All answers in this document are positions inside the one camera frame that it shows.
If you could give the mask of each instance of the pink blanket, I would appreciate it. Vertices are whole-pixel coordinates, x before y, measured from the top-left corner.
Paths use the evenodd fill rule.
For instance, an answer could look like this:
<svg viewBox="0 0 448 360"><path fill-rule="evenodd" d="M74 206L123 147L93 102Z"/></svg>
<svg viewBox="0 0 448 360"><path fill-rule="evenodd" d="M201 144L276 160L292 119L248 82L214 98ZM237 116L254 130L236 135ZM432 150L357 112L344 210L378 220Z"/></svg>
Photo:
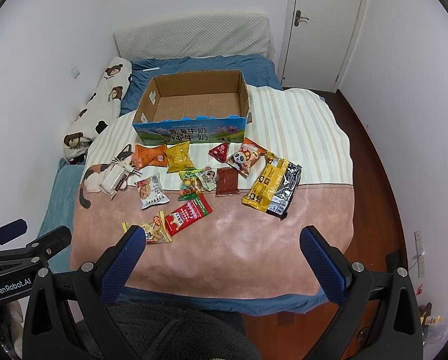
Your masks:
<svg viewBox="0 0 448 360"><path fill-rule="evenodd" d="M303 227L314 225L330 245L344 252L353 235L353 187L310 184L297 188L289 215L280 220L241 204L243 194L206 199L214 210L185 228L168 244L147 245L127 286L201 298L257 299L284 294L315 295L319 284L299 248ZM122 222L151 221L184 202L166 191L170 203L140 209L137 191L128 187L111 202L103 193L77 199L71 269L95 262L123 234Z"/></svg>

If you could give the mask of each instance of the candy bag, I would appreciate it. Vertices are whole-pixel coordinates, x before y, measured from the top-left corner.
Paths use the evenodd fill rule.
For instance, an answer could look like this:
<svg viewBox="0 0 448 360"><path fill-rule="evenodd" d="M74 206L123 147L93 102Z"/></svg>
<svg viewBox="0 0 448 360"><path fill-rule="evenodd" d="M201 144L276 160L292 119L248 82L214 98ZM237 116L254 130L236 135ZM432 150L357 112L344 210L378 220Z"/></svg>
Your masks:
<svg viewBox="0 0 448 360"><path fill-rule="evenodd" d="M227 163L244 176L248 176L252 165L266 152L267 150L260 147L257 143L252 142L249 138L244 138L239 151L231 155L227 159Z"/></svg>
<svg viewBox="0 0 448 360"><path fill-rule="evenodd" d="M239 173L234 168L217 169L216 197L238 195L241 193L237 188Z"/></svg>
<svg viewBox="0 0 448 360"><path fill-rule="evenodd" d="M205 191L212 191L216 188L216 170L210 166L206 166L204 169L200 169L197 173L202 188Z"/></svg>
<svg viewBox="0 0 448 360"><path fill-rule="evenodd" d="M170 201L164 192L162 192L161 179L158 173L145 180L137 181L136 187L139 191L143 210L154 204L165 204Z"/></svg>
<svg viewBox="0 0 448 360"><path fill-rule="evenodd" d="M227 160L227 152L229 151L229 143L224 142L209 150L209 155L214 157L217 161L225 164Z"/></svg>
<svg viewBox="0 0 448 360"><path fill-rule="evenodd" d="M204 169L181 170L179 172L179 177L181 178L182 183L177 200L190 200L196 198L197 195L203 192L202 183L197 176L197 173L203 170Z"/></svg>
<svg viewBox="0 0 448 360"><path fill-rule="evenodd" d="M136 145L136 149L132 154L132 161L136 169L142 169L147 165L166 167L168 165L167 156L165 155L166 145L160 145L157 147L145 147L142 145Z"/></svg>
<svg viewBox="0 0 448 360"><path fill-rule="evenodd" d="M122 223L124 232L129 230L132 225L130 223ZM165 215L163 211L159 211L151 225L143 223L140 226L146 233L146 243L159 244L165 242L172 242L167 229L165 228Z"/></svg>
<svg viewBox="0 0 448 360"><path fill-rule="evenodd" d="M301 180L301 171L300 165L274 157L242 198L242 203L284 219Z"/></svg>
<svg viewBox="0 0 448 360"><path fill-rule="evenodd" d="M175 173L185 169L195 169L189 157L189 141L178 143L165 150L167 160L169 161L169 169L167 173Z"/></svg>
<svg viewBox="0 0 448 360"><path fill-rule="evenodd" d="M173 237L182 229L211 212L212 208L204 195L199 195L165 217L167 232Z"/></svg>

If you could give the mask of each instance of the wooden floor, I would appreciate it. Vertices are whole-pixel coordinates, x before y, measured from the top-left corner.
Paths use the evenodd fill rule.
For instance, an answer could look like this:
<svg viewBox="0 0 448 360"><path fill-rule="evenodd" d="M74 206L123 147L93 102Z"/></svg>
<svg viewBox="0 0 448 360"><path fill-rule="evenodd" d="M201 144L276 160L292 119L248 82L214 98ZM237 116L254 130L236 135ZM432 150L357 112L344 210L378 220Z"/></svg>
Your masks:
<svg viewBox="0 0 448 360"><path fill-rule="evenodd" d="M337 124L350 140L354 237L345 256L351 262L362 262L369 270L385 272L387 254L401 248L405 256L401 221L389 181L364 127L343 95L340 92L317 93L325 98ZM371 322L375 307L375 301L368 304L357 332ZM327 303L307 314L245 315L247 335L264 360L300 360L321 336L336 310L336 305ZM354 335L343 358L354 354L358 345Z"/></svg>

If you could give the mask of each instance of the blue bedsheet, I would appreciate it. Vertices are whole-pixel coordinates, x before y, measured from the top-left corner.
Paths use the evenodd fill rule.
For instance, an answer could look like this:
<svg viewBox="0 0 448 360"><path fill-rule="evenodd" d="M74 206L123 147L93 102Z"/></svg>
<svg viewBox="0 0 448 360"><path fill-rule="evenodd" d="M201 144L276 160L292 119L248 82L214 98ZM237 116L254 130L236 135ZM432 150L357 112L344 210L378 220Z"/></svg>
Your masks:
<svg viewBox="0 0 448 360"><path fill-rule="evenodd" d="M50 195L49 207L39 230L39 236L62 225L67 226L71 231L73 230L77 189L83 171L84 165L69 165L63 158L61 159ZM49 266L54 273L69 271L69 259L70 246L52 257L49 260ZM266 315L279 311L305 313L327 302L322 290L315 296L289 294L269 299L210 299L161 294L129 287L124 287L119 300L154 304L165 303L199 310L239 311L249 315Z"/></svg>
<svg viewBox="0 0 448 360"><path fill-rule="evenodd" d="M159 69L143 71L143 69L154 67ZM137 109L142 93L146 90L152 77L202 70L238 70L242 71L244 80L249 85L270 86L282 90L281 83L275 73L274 63L260 54L210 58L142 59L132 62L132 82L121 103L121 116Z"/></svg>

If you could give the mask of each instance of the open cardboard box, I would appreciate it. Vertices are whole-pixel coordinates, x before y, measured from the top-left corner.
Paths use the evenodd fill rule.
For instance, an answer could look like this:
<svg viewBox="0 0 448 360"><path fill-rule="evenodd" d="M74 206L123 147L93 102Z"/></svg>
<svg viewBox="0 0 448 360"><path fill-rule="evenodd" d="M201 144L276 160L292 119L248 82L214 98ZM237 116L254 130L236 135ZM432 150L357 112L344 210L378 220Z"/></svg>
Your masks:
<svg viewBox="0 0 448 360"><path fill-rule="evenodd" d="M241 71L176 73L151 79L132 125L145 145L240 143L248 113Z"/></svg>

